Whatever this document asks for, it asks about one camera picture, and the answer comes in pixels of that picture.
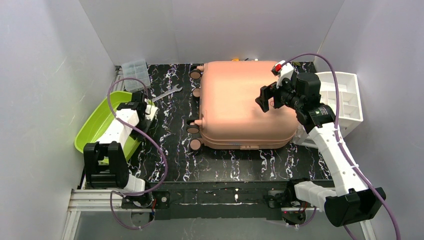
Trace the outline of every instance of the pink suitcase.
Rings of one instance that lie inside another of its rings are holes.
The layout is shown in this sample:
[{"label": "pink suitcase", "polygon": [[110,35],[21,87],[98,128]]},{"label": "pink suitcase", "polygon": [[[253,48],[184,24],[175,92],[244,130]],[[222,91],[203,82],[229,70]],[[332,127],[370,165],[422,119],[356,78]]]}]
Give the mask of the pink suitcase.
[{"label": "pink suitcase", "polygon": [[197,66],[190,77],[199,79],[193,90],[199,100],[199,118],[189,120],[187,132],[200,132],[190,148],[277,149],[286,145],[299,125],[293,109],[270,107],[262,112],[255,102],[260,88],[278,80],[271,73],[275,61],[213,61]]}]

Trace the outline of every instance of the orange object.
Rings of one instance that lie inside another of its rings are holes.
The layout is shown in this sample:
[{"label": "orange object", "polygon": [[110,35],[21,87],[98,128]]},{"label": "orange object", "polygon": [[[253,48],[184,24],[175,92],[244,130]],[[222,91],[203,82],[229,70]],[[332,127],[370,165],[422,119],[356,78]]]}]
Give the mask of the orange object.
[{"label": "orange object", "polygon": [[283,106],[264,113],[255,102],[261,87],[278,80],[271,72],[276,63],[214,61],[197,67],[203,74],[194,124],[201,138],[192,148],[202,143],[213,149],[277,149],[292,139],[299,125],[295,111]]}]

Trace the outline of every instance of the marble surface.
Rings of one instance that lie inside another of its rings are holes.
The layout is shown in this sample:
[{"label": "marble surface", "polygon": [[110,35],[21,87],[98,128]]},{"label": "marble surface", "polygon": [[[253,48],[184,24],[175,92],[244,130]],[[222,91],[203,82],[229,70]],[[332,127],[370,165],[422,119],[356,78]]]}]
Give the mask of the marble surface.
[{"label": "marble surface", "polygon": [[[191,134],[185,130],[187,118],[199,115],[192,90],[200,80],[189,77],[190,64],[150,65],[148,72],[153,97],[179,84],[182,91],[155,104],[157,120],[148,134],[160,145],[167,157],[168,175],[172,182],[217,181],[285,181],[292,178],[331,179],[330,172],[315,148],[293,143],[274,150],[215,150],[202,146],[190,151]],[[298,72],[315,72],[312,62],[293,64]],[[129,161],[129,169],[138,178],[158,181],[164,165],[155,147],[145,139]]]}]

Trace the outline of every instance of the metal wrench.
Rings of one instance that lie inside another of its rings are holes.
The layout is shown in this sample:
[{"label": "metal wrench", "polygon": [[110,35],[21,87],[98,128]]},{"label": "metal wrench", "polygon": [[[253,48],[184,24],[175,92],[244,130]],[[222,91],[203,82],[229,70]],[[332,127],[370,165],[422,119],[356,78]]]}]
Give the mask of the metal wrench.
[{"label": "metal wrench", "polygon": [[183,89],[183,87],[178,87],[178,86],[179,86],[179,84],[175,85],[172,89],[166,91],[165,93],[162,93],[161,95],[159,95],[157,97],[154,97],[151,101],[154,103],[157,100],[163,99],[164,97],[166,97],[166,96],[168,96],[170,94],[173,94],[173,93],[176,93],[176,92],[181,91]]}]

